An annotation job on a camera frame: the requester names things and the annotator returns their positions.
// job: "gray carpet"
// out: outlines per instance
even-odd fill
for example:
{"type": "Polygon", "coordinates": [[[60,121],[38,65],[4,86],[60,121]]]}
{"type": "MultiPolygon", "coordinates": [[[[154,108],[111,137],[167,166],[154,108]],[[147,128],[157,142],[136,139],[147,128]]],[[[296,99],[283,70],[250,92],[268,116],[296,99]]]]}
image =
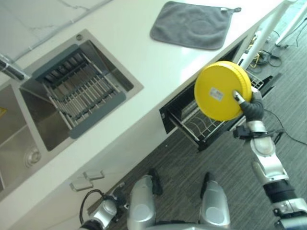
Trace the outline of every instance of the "gray carpet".
{"type": "MultiPolygon", "coordinates": [[[[304,3],[299,0],[283,17],[276,30],[281,32],[287,21],[304,3]]],[[[297,33],[286,41],[295,45],[297,33]]],[[[267,48],[277,39],[271,35],[267,48]]],[[[279,68],[265,66],[258,77],[281,72],[282,78],[264,100],[265,107],[276,113],[286,130],[293,137],[307,142],[307,29],[299,38],[299,48],[290,46],[282,51],[283,64],[279,68]]],[[[268,129],[279,129],[280,124],[270,114],[265,114],[268,129]]],[[[228,197],[232,227],[238,230],[273,230],[276,221],[262,187],[250,167],[250,157],[242,150],[243,142],[233,139],[229,132],[220,136],[208,149],[198,152],[196,147],[176,131],[139,165],[123,181],[128,195],[133,184],[148,169],[158,170],[164,194],[156,198],[157,219],[198,220],[201,200],[199,193],[203,176],[207,171],[215,174],[228,197]]],[[[284,135],[276,146],[277,155],[287,170],[292,185],[300,197],[307,198],[307,147],[284,135]]],[[[125,230],[126,215],[110,230],[125,230]]]]}

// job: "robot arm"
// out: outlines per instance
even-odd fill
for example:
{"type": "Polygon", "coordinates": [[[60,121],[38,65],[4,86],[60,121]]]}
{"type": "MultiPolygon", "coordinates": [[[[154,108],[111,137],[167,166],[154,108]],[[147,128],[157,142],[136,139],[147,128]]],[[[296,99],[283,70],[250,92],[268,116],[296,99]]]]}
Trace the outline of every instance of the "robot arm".
{"type": "Polygon", "coordinates": [[[289,176],[276,156],[275,144],[262,122],[264,109],[260,92],[253,91],[251,103],[238,92],[234,92],[234,98],[247,120],[247,128],[237,127],[234,136],[246,140],[244,149],[251,155],[254,174],[270,199],[274,214],[280,217],[275,227],[278,230],[307,229],[307,204],[296,196],[289,176]]]}

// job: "white label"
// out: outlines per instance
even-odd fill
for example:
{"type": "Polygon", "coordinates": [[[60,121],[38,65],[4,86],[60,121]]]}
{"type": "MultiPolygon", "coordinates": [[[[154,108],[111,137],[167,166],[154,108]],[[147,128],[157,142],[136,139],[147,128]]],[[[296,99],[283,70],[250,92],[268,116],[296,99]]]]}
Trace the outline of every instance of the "white label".
{"type": "Polygon", "coordinates": [[[216,88],[212,87],[210,90],[210,96],[213,97],[214,99],[221,101],[224,94],[220,91],[218,91],[216,88]]]}

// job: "open drawer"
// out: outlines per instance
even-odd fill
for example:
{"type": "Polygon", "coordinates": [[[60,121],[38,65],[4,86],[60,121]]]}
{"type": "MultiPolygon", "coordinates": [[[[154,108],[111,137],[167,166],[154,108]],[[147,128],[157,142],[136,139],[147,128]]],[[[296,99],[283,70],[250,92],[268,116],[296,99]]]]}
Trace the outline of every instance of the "open drawer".
{"type": "MultiPolygon", "coordinates": [[[[252,86],[260,90],[264,97],[280,78],[269,76],[260,80],[248,73],[252,86]]],[[[166,133],[178,127],[197,147],[199,151],[207,148],[223,132],[232,130],[232,127],[245,121],[243,116],[231,121],[216,121],[204,115],[194,98],[195,81],[180,92],[175,98],[160,109],[161,118],[166,133]]]]}

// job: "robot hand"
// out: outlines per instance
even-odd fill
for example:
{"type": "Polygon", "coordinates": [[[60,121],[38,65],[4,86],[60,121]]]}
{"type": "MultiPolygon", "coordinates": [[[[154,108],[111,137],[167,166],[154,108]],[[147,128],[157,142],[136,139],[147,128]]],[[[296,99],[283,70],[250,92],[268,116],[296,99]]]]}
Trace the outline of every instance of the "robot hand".
{"type": "Polygon", "coordinates": [[[240,105],[247,122],[255,120],[261,121],[264,115],[261,93],[254,87],[252,91],[253,95],[250,103],[245,101],[237,91],[233,92],[233,96],[240,105]]]}

